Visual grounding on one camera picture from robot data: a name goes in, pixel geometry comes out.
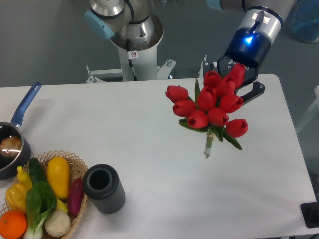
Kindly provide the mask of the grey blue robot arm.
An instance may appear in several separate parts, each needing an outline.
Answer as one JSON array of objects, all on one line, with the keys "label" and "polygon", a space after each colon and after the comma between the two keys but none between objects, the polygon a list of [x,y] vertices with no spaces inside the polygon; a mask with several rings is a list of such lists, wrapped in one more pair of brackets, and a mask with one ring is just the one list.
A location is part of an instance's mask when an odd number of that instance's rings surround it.
[{"label": "grey blue robot arm", "polygon": [[[217,70],[230,72],[236,63],[244,64],[242,87],[252,85],[243,96],[248,103],[263,94],[257,82],[259,68],[274,43],[294,2],[292,0],[209,0],[207,5],[220,11],[240,11],[244,18],[224,55],[212,63],[204,61],[200,74]],[[160,19],[149,10],[147,0],[92,0],[85,12],[91,30],[117,47],[124,81],[162,80],[170,77],[175,62],[157,65],[157,46],[163,38]]]}]

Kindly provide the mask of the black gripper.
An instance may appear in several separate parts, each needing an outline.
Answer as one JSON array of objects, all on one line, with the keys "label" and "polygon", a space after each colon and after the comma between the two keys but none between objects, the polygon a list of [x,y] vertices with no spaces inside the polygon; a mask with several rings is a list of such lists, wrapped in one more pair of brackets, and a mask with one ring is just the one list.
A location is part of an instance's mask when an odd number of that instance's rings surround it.
[{"label": "black gripper", "polygon": [[265,85],[255,80],[270,48],[271,43],[267,37],[258,32],[250,32],[248,28],[241,28],[235,32],[227,50],[217,62],[203,61],[202,74],[205,76],[209,71],[216,71],[221,76],[226,76],[236,63],[245,65],[245,78],[236,94],[251,86],[250,91],[240,96],[244,103],[249,103],[265,91]]}]

